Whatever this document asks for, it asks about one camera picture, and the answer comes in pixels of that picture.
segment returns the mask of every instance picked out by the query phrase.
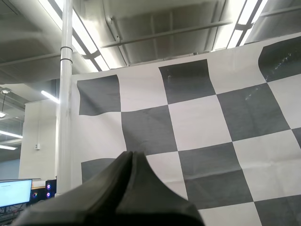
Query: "wall outlet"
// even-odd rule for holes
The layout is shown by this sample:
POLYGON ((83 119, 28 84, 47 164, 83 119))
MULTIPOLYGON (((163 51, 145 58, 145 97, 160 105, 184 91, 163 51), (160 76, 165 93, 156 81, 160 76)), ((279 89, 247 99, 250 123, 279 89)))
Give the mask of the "wall outlet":
POLYGON ((40 145, 40 144, 36 144, 36 145, 34 146, 34 149, 35 149, 35 150, 41 149, 41 145, 40 145))

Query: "fluorescent light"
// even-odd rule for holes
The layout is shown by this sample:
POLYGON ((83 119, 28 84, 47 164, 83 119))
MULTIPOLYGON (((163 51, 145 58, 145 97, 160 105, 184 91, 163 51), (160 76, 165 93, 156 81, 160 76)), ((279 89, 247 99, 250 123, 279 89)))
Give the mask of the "fluorescent light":
POLYGON ((0 112, 0 118, 3 118, 6 114, 4 112, 0 112))
POLYGON ((8 150, 15 150, 15 149, 17 149, 16 147, 10 147, 10 146, 4 146, 4 145, 0 145, 0 148, 2 148, 2 149, 8 149, 8 150))
POLYGON ((267 4, 267 2, 268 2, 268 0, 262 0, 261 4, 260 4, 253 20, 252 20, 252 23, 255 23, 258 20, 260 14, 262 13, 262 11, 263 11, 265 5, 267 4))
POLYGON ((241 30, 235 30, 227 48, 236 47, 238 40, 240 39, 242 33, 243 33, 243 31, 241 31, 241 30))
POLYGON ((235 29, 235 22, 238 20, 239 14, 242 11, 244 3, 245 0, 227 1, 227 18, 229 18, 229 20, 233 21, 234 23, 218 28, 216 42, 214 45, 215 50, 227 47, 233 30, 235 29))
POLYGON ((2 130, 0 130, 0 134, 11 136, 11 137, 16 137, 16 138, 23 138, 23 136, 21 136, 21 135, 17 135, 17 134, 13 134, 13 133, 8 133, 8 132, 2 131, 2 130))
POLYGON ((239 24, 245 25, 248 22, 251 14, 255 8, 257 1, 258 0, 247 0, 245 7, 243 9, 243 12, 240 15, 240 18, 238 21, 239 24))
POLYGON ((252 29, 253 29, 253 27, 246 31, 246 34, 244 35, 244 37, 243 37, 243 39, 242 39, 242 41, 241 41, 241 43, 240 43, 239 46, 243 46, 245 44, 245 42, 248 39, 248 37, 249 37, 252 29))
MULTIPOLYGON (((62 30, 63 27, 63 22, 60 18, 60 16, 56 13, 56 11, 52 8, 51 4, 48 2, 48 0, 39 0, 41 5, 44 7, 44 9, 48 12, 48 14, 51 16, 51 18, 54 20, 56 25, 62 30)), ((57 3, 58 7, 63 11, 63 1, 62 0, 55 0, 57 3)), ((72 26, 74 30, 76 31, 77 35, 81 39, 81 41, 84 43, 86 48, 90 53, 94 53, 97 51, 97 47, 94 44, 93 40, 91 39, 90 35, 86 31, 83 23, 80 21, 79 17, 75 13, 75 11, 72 11, 72 26)), ((74 36, 72 36, 72 45, 76 49, 76 51, 81 54, 85 55, 85 51, 82 49, 82 47, 79 45, 79 43, 76 41, 74 36)), ((99 66, 102 71, 107 71, 109 70, 107 64, 104 61, 104 59, 95 59, 96 62, 99 62, 99 66)), ((89 65, 89 68, 91 69, 92 72, 97 72, 98 70, 94 66, 94 64, 91 62, 88 62, 86 60, 86 63, 89 65)))
MULTIPOLYGON (((63 1, 62 0, 55 0, 61 11, 63 11, 63 1)), ((85 44, 86 48, 89 50, 90 53, 94 53, 97 51, 95 44, 93 43, 90 35, 86 31, 83 23, 80 21, 79 17, 72 11, 72 27, 76 31, 77 35, 80 37, 82 42, 85 44)))
POLYGON ((85 62, 89 66, 89 68, 92 70, 92 72, 98 72, 98 69, 95 67, 95 65, 92 63, 91 60, 85 59, 85 62))
POLYGON ((62 29, 63 27, 63 22, 62 19, 60 18, 60 16, 56 13, 56 11, 52 8, 51 4, 49 3, 48 0, 39 0, 39 2, 41 3, 41 5, 44 7, 44 9, 46 10, 46 12, 48 12, 48 14, 51 16, 51 18, 54 20, 54 22, 56 23, 56 25, 62 29))
POLYGON ((79 43, 76 41, 74 36, 72 36, 72 45, 79 54, 81 54, 81 55, 86 54, 85 51, 82 49, 82 47, 79 45, 79 43))
POLYGON ((56 102, 56 103, 60 103, 60 100, 59 99, 57 99, 56 97, 54 97, 53 95, 51 95, 51 94, 49 94, 49 93, 47 93, 47 92, 45 92, 45 91, 41 91, 41 94, 43 94, 44 96, 46 96, 46 97, 48 97, 50 100, 52 100, 52 101, 54 101, 54 102, 56 102))
POLYGON ((95 58, 95 61, 98 63, 102 71, 108 71, 109 67, 107 66, 106 62, 103 59, 102 55, 99 55, 95 58))

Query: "black foreground object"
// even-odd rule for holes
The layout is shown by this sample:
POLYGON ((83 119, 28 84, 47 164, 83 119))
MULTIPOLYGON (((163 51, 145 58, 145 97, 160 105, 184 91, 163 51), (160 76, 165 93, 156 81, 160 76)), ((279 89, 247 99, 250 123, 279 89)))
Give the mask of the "black foreground object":
POLYGON ((32 205, 14 226, 203 226, 196 207, 167 188, 143 153, 124 152, 103 172, 54 199, 32 205))

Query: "black square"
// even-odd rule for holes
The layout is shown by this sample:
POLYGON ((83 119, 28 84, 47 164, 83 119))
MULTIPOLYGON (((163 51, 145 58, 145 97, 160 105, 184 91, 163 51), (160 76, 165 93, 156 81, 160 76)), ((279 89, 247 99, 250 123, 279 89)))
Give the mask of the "black square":
POLYGON ((100 115, 120 112, 120 91, 117 75, 77 82, 80 95, 80 115, 100 115))
POLYGON ((81 163, 81 180, 85 183, 105 168, 107 168, 115 159, 104 158, 85 161, 81 163))
POLYGON ((232 143, 180 151, 188 200, 198 210, 252 202, 232 143))
POLYGON ((267 83, 217 97, 232 141, 290 129, 267 83))
POLYGON ((258 59, 259 69, 267 82, 301 73, 301 37, 265 46, 258 59))
POLYGON ((146 155, 177 151, 167 105, 122 112, 121 121, 128 151, 146 155))
POLYGON ((301 148, 301 128, 292 129, 292 131, 293 131, 293 134, 295 135, 295 137, 298 141, 298 144, 301 148))
POLYGON ((262 226, 300 226, 301 195, 255 202, 262 226))
POLYGON ((199 60, 159 68, 168 104, 215 94, 209 78, 207 60, 199 60))

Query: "ceiling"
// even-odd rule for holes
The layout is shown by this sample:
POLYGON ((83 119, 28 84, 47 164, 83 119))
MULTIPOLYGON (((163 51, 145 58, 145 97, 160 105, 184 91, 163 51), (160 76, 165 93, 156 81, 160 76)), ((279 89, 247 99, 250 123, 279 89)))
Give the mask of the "ceiling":
MULTIPOLYGON (((224 49, 243 4, 243 0, 73 1, 111 69, 224 49)), ((300 0, 268 0, 245 44, 301 32, 300 21, 300 0)), ((0 0, 0 31, 0 89, 11 89, 4 104, 10 116, 0 120, 0 130, 19 133, 25 103, 45 99, 42 90, 58 95, 62 32, 39 0, 0 0)), ((72 60, 72 74, 93 71, 76 49, 72 60)), ((6 139, 0 136, 0 142, 6 139)))

